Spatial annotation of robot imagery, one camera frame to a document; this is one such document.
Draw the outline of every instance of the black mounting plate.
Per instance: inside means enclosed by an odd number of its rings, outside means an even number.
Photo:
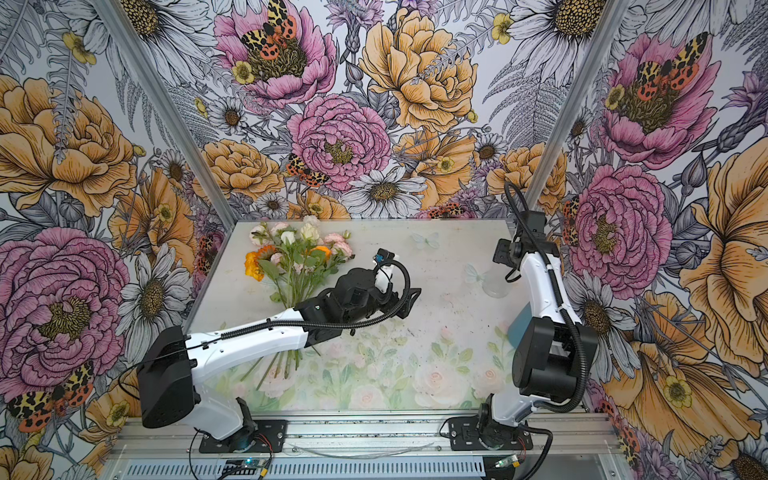
[[[533,441],[531,440],[530,435],[526,435],[527,432],[499,424],[496,424],[494,427],[489,427],[489,429],[491,429],[490,432],[487,431],[484,433],[483,439],[481,440],[478,432],[477,415],[471,417],[452,417],[448,419],[451,450],[454,452],[491,450],[488,446],[495,447],[500,445],[500,448],[494,450],[522,451],[523,448],[520,445],[518,438],[525,443],[526,450],[533,449]]]
[[[272,450],[275,453],[283,451],[283,440],[285,439],[287,420],[253,420],[256,423],[256,433],[264,435],[272,444]],[[270,447],[259,439],[242,453],[269,453]],[[214,437],[205,435],[200,441],[200,453],[234,453],[230,447],[216,440]]]

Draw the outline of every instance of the table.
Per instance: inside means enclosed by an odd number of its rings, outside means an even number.
[[[272,286],[244,274],[245,255],[256,250],[248,234],[256,225],[236,225],[190,332],[238,326],[283,310],[269,300]],[[358,330],[355,336],[344,332],[319,344],[317,352],[304,349],[298,369],[291,362],[288,378],[277,368],[285,356],[274,362],[267,357],[255,368],[254,362],[232,368],[209,386],[242,397],[252,412],[269,412],[470,409],[511,383],[514,349],[505,333],[528,303],[528,294],[514,283],[505,298],[491,298],[480,283],[468,283],[465,273],[467,264],[480,273],[492,266],[497,240],[509,238],[503,220],[321,223],[322,234],[344,230],[353,234],[349,242],[356,258],[342,265],[339,275],[356,266],[372,268],[380,247],[397,253],[412,286],[422,288],[410,316]],[[413,235],[434,233],[439,246],[420,250]],[[395,282],[396,290],[401,287]]]

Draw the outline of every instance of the metal bar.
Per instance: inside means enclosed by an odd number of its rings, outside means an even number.
[[[605,55],[611,50],[611,42],[617,33],[621,20],[629,8],[631,0],[607,0],[603,8],[598,26],[592,35],[592,41],[587,50],[587,57],[581,67],[574,71],[574,80],[571,83],[571,89],[565,98],[565,103],[560,109],[560,115],[554,123],[554,128],[549,134],[549,139],[541,155],[541,161],[533,174],[530,185],[525,191],[525,201],[531,208],[538,205],[538,198],[544,190],[547,183],[547,177],[552,172],[554,164],[558,160],[558,155],[565,141],[566,135],[571,129],[571,125],[576,120],[581,102],[587,95],[587,91],[594,82],[594,76],[597,73],[600,64]]]
[[[200,185],[208,194],[208,198],[216,209],[224,228],[228,232],[232,231],[237,222],[234,213],[203,160],[200,148],[195,144],[192,134],[176,108],[176,104],[165,89],[162,77],[154,67],[154,63],[149,59],[142,40],[125,15],[120,0],[92,2],[92,5],[120,48],[121,57],[127,60],[128,67],[132,70],[131,77],[139,82],[154,104],[157,113],[163,118],[166,128],[173,135],[181,153],[200,181]]]

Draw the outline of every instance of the white daisy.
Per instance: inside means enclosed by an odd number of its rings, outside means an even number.
[[[181,325],[181,313],[191,301],[192,280],[176,249],[163,243],[154,267],[147,254],[136,261],[138,283],[123,288],[123,303],[118,308],[120,323],[116,333],[125,335],[125,357],[129,363],[141,360],[152,342],[164,329]]]
[[[672,37],[672,45],[690,40],[702,31],[717,35],[730,20],[739,24],[755,8],[755,0],[654,0],[645,7],[648,33],[659,40]]]
[[[169,149],[157,159],[157,166],[163,169],[163,174],[177,188],[182,188],[184,182],[192,176],[192,171],[178,150]]]
[[[483,164],[494,162],[507,153],[507,142],[499,134],[482,134],[475,142],[475,151]]]
[[[371,170],[359,180],[349,182],[353,189],[341,197],[346,209],[362,218],[408,218],[422,207],[423,195],[413,195],[424,191],[424,177],[403,178],[406,168],[398,166],[387,175],[379,170]]]
[[[283,219],[288,215],[288,200],[275,192],[262,195],[255,205],[260,214],[273,220]]]
[[[115,76],[123,78],[127,63],[94,8],[95,2],[102,1],[60,0],[58,7],[69,19],[69,28],[83,37],[85,49],[95,54],[106,51]],[[166,82],[178,86],[204,77],[200,63],[208,55],[203,48],[216,44],[216,38],[206,32],[211,23],[206,2],[121,0],[121,4]]]
[[[757,440],[747,435],[737,443],[739,456],[720,472],[723,480],[768,478],[768,441],[764,435]]]
[[[245,106],[235,97],[217,98],[208,105],[208,121],[229,135],[239,134],[245,125]]]
[[[508,32],[520,41],[511,63],[527,61],[525,76],[543,65],[541,78],[554,75],[560,87],[581,65],[605,0],[516,0]]]
[[[621,371],[633,379],[634,371],[640,368],[640,359],[624,339],[622,331],[634,329],[634,318],[626,310],[611,306],[614,294],[610,285],[602,285],[599,278],[590,276],[586,270],[582,274],[584,276],[567,273],[563,280],[574,311],[599,335],[593,364],[598,378],[603,383],[609,382],[611,377],[620,379],[611,360],[613,353]]]

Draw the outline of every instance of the white flower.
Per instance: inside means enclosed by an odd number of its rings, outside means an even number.
[[[296,241],[296,235],[294,235],[291,231],[285,231],[282,235],[280,235],[280,241],[286,245],[290,245]]]
[[[507,153],[507,142],[499,134],[482,134],[475,143],[475,151],[481,162],[494,162]]]
[[[540,66],[541,79],[554,75],[555,86],[568,82],[581,66],[589,41],[598,25],[604,2],[592,0],[517,0],[508,32],[520,41],[510,63],[525,61],[524,75]]]
[[[359,180],[349,182],[353,189],[341,197],[341,203],[351,214],[363,218],[408,218],[422,207],[424,177],[403,179],[406,168],[398,166],[385,176],[379,170],[371,170]]]
[[[717,35],[729,20],[739,24],[754,8],[755,0],[654,0],[645,7],[645,30],[658,32],[659,41],[672,37],[672,45],[680,45],[702,31]]]
[[[449,409],[461,405],[469,384],[446,362],[423,364],[413,374],[416,403],[428,409]]]
[[[68,19],[69,28],[83,37],[85,49],[95,54],[107,52],[107,60],[117,78],[127,66],[117,42],[94,8],[103,0],[60,0],[58,7]],[[208,55],[203,48],[216,45],[208,33],[211,17],[208,4],[201,0],[122,0],[123,10],[163,79],[172,86],[203,78],[200,68]]]
[[[192,177],[187,162],[178,150],[169,149],[163,152],[157,159],[157,166],[163,169],[166,177],[175,182],[175,187],[182,187]]]
[[[235,97],[217,98],[208,105],[208,121],[229,135],[239,134],[245,123],[245,106]]]
[[[635,370],[640,368],[640,359],[621,332],[634,329],[634,318],[625,310],[611,306],[614,294],[610,285],[601,284],[598,277],[591,276],[586,270],[582,275],[568,273],[564,283],[574,311],[598,334],[594,370],[603,383],[609,382],[611,377],[619,380],[619,372],[611,359],[613,353],[621,371],[633,379]]]
[[[504,389],[504,374],[494,367],[486,369],[472,377],[472,388],[475,390],[475,398],[485,400],[488,395]]]
[[[288,214],[288,200],[285,197],[281,197],[276,192],[269,192],[259,197],[256,200],[256,209],[260,214],[265,217],[269,217],[273,220],[277,218],[285,218]]]
[[[361,385],[352,391],[349,399],[352,410],[381,410],[386,408],[382,391],[373,385]]]
[[[747,435],[737,443],[739,456],[720,472],[722,480],[748,480],[768,475],[768,441],[765,435],[757,440]]]
[[[305,223],[304,226],[301,227],[301,230],[299,230],[299,234],[304,240],[313,242],[320,240],[320,232],[317,230],[317,227],[311,223]]]
[[[154,267],[146,253],[139,253],[138,283],[129,283],[121,292],[121,318],[115,333],[125,334],[125,357],[129,363],[141,360],[161,331],[181,325],[181,313],[191,300],[192,280],[181,260],[175,260],[176,249],[168,248],[167,243],[160,248]]]

